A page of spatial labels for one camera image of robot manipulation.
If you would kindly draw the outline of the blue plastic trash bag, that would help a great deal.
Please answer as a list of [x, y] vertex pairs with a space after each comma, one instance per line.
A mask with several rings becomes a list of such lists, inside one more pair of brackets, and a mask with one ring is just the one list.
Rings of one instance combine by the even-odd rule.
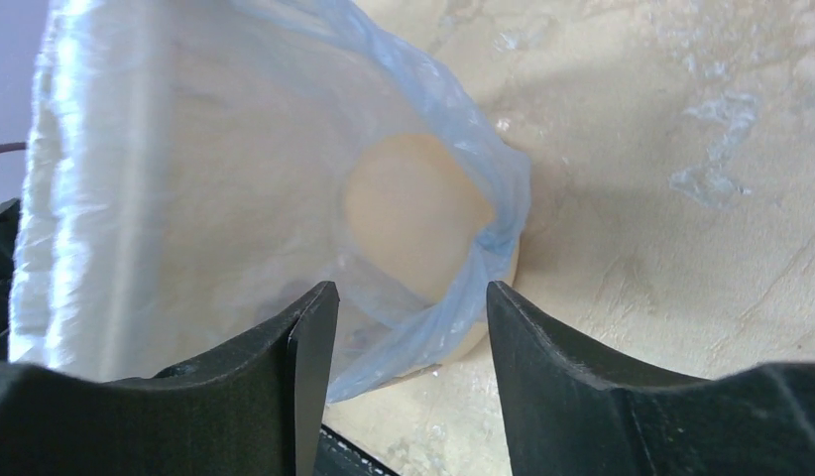
[[528, 159], [351, 1], [54, 1], [32, 112], [8, 356], [99, 382], [206, 351], [321, 281], [341, 298], [327, 401], [401, 378], [337, 367], [351, 172], [399, 134], [462, 166]]

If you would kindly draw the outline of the beige paper trash bin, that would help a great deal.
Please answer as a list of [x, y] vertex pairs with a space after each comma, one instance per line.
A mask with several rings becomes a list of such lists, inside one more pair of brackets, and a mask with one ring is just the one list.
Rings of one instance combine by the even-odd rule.
[[343, 378], [387, 381], [465, 356], [488, 331], [485, 292], [516, 274], [530, 162], [505, 150], [462, 166], [436, 137], [371, 146], [343, 191], [332, 273], [346, 305]]

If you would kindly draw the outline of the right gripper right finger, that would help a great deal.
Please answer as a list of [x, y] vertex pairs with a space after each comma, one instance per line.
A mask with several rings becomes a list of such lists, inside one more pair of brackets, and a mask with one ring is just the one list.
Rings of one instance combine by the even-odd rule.
[[487, 317], [516, 475], [815, 475], [815, 363], [704, 380], [623, 354], [501, 282]]

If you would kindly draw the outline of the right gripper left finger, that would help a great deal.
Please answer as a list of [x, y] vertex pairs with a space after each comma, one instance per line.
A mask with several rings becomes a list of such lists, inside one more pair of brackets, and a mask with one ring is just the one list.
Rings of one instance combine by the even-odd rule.
[[0, 363], [0, 475], [312, 474], [338, 305], [320, 283], [149, 379]]

